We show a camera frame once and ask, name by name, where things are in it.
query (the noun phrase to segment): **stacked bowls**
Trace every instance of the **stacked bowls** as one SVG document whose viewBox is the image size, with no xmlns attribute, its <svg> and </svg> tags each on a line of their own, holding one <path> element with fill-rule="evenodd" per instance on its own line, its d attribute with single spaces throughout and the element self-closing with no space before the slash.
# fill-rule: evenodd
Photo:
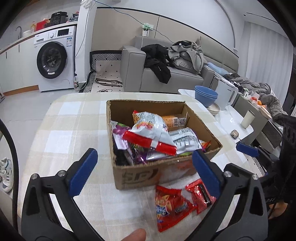
<svg viewBox="0 0 296 241">
<path fill-rule="evenodd" d="M 221 110 L 220 107 L 216 104 L 213 103 L 211 104 L 209 107 L 207 107 L 207 110 L 212 114 L 212 115 L 216 115 L 219 113 L 219 111 Z"/>
<path fill-rule="evenodd" d="M 205 107 L 209 107 L 218 98 L 218 93 L 204 86 L 195 86 L 195 99 L 202 103 Z"/>
</svg>

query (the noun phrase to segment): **qr code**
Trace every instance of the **qr code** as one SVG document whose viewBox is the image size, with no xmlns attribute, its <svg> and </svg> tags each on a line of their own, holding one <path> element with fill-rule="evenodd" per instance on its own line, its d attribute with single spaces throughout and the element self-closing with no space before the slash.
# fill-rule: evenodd
<svg viewBox="0 0 296 241">
<path fill-rule="evenodd" d="M 186 118 L 179 118 L 178 121 L 179 121 L 179 126 L 185 126 Z"/>
</svg>

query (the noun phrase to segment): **washing machine control panel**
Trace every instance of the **washing machine control panel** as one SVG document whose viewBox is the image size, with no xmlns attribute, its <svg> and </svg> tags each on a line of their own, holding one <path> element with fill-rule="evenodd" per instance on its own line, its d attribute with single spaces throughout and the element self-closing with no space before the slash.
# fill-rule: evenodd
<svg viewBox="0 0 296 241">
<path fill-rule="evenodd" d="M 74 34 L 74 32 L 74 26 L 49 30 L 47 32 L 35 35 L 34 44 L 38 44 L 53 39 L 60 39 L 63 37 L 70 37 Z"/>
</svg>

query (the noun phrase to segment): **red box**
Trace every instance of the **red box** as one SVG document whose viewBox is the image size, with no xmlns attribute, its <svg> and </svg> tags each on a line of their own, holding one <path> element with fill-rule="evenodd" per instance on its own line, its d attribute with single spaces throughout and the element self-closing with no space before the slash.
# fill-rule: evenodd
<svg viewBox="0 0 296 241">
<path fill-rule="evenodd" d="M 47 23 L 47 20 L 43 20 L 43 21 L 41 21 L 41 22 L 38 22 L 38 23 L 36 24 L 36 30 L 35 30 L 35 31 L 38 31 L 38 30 L 40 30 L 40 29 L 43 29 L 46 23 Z"/>
</svg>

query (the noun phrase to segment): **faucet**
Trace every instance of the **faucet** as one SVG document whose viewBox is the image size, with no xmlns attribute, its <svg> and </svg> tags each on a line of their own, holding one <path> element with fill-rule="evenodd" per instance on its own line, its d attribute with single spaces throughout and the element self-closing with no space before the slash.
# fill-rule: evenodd
<svg viewBox="0 0 296 241">
<path fill-rule="evenodd" d="M 17 37 L 17 39 L 20 39 L 20 38 L 22 38 L 22 27 L 21 27 L 21 26 L 18 26 L 17 29 L 18 29 L 18 28 L 20 28 L 20 34 L 19 34 L 19 36 Z"/>
</svg>

